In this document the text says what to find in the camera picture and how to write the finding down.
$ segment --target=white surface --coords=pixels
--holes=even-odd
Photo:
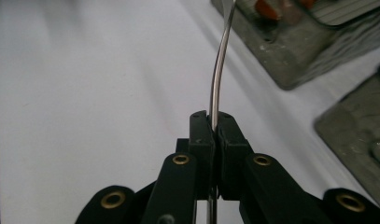
[[[2,223],[74,223],[99,189],[155,180],[208,108],[222,23],[207,0],[1,1]],[[380,49],[281,91],[232,33],[220,110],[310,193],[365,194],[312,125],[378,64]],[[242,223],[218,205],[219,223]]]

